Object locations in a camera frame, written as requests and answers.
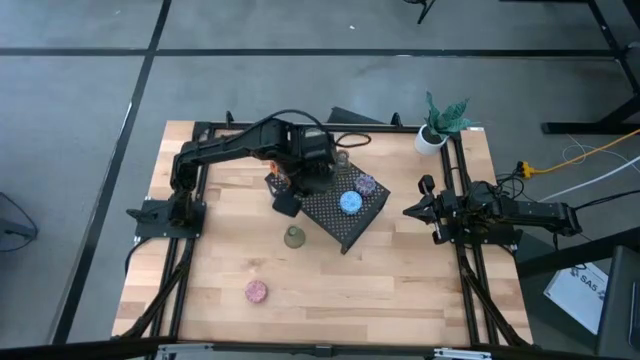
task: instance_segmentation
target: black perforated tray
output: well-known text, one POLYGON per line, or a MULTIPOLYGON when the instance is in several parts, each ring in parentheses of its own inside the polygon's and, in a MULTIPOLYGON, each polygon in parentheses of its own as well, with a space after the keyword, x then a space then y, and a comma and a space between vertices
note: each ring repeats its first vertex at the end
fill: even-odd
MULTIPOLYGON (((387 188, 376 181, 376 190, 372 195, 362 197, 362 208, 357 214, 347 215, 342 212, 340 196, 346 191, 355 191, 355 180, 361 174, 365 173, 351 164, 349 169, 338 173, 331 190, 300 198, 302 212, 342 244, 340 252, 343 255, 376 218, 390 194, 387 188)), ((286 183, 273 174, 269 174, 265 180, 274 195, 286 189, 286 183)))

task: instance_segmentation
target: blue round object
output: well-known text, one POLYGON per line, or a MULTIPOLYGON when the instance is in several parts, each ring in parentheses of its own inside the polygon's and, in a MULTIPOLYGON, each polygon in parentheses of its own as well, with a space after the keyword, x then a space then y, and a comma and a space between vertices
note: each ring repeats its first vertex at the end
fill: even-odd
POLYGON ((362 197, 355 191, 347 191, 340 196, 340 209, 347 215, 355 215, 362 207, 362 197))

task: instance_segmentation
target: pink round object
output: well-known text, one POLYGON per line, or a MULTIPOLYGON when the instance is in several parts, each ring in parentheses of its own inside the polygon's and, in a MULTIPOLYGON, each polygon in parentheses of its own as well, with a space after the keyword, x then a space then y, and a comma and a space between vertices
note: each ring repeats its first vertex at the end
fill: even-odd
POLYGON ((252 303, 261 303, 267 298, 267 285, 262 281, 254 280, 247 284, 244 294, 247 296, 247 300, 252 303))

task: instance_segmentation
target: gray floor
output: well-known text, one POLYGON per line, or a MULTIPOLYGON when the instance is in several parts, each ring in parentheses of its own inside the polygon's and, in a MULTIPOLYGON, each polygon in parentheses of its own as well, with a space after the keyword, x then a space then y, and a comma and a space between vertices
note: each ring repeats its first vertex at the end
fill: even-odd
MULTIPOLYGON (((600 2, 621 42, 640 34, 617 2, 600 2)), ((159 0, 0 1, 0 47, 141 47, 148 45, 159 0)), ((417 27, 419 8, 400 0, 174 0, 161 48, 606 48, 584 5, 446 0, 417 27)), ((141 58, 0 57, 0 191, 33 215, 42 232, 18 252, 0 253, 0 347, 42 344, 89 219, 137 78, 141 58)), ((446 104, 471 98, 468 116, 486 128, 496 172, 519 160, 544 168, 562 161, 567 136, 543 136, 544 121, 592 121, 631 96, 607 61, 407 57, 156 58, 71 340, 110 335, 138 207, 151 177, 166 120, 257 119, 282 108, 326 118, 340 106, 388 121, 399 112, 418 124, 424 92, 446 104)), ((598 146, 611 136, 578 136, 598 146)), ((613 150, 632 158, 640 139, 613 150)), ((527 182, 541 198, 623 162, 598 154, 527 182)), ((580 204, 637 187, 633 169, 558 198, 580 204)), ((585 234, 608 235, 638 224, 631 198, 581 213, 585 234)), ((550 235, 531 231, 549 241, 550 235)), ((563 246, 581 239, 563 240, 563 246)), ((545 318, 539 284, 524 284, 535 341, 589 351, 545 318)), ((229 355, 248 358, 254 355, 229 355)))

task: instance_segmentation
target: wooden tabletop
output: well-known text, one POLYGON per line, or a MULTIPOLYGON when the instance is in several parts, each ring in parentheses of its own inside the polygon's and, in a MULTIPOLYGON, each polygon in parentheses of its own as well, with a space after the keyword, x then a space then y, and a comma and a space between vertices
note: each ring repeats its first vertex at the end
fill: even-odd
MULTIPOLYGON (((193 125, 167 123, 149 196, 166 199, 171 194, 173 155, 190 140, 193 125)), ((196 243, 180 339, 468 345, 453 246, 434 245, 432 226, 402 215, 420 200, 417 182, 422 175, 433 175, 436 191, 444 189, 440 156, 419 155, 414 136, 374 133, 370 145, 349 149, 352 162, 391 195, 346 255, 306 215, 294 219, 271 209, 264 181, 267 162, 246 158, 212 165, 204 196, 205 229, 196 243), (292 224, 307 237, 295 250, 283 241, 292 224), (262 304, 245 299, 244 287, 252 280, 269 288, 262 304)), ((465 131, 462 139, 471 178, 495 182, 484 132, 465 131)), ((453 150, 451 154, 455 163, 453 150)), ((133 255, 113 334, 126 331, 155 296, 167 244, 167 239, 152 239, 133 255)), ((531 341, 512 257, 497 246, 483 250, 493 300, 520 336, 531 341)), ((477 299, 475 304, 481 340, 487 341, 481 305, 477 299)), ((162 334, 168 332, 172 309, 173 299, 162 334)))

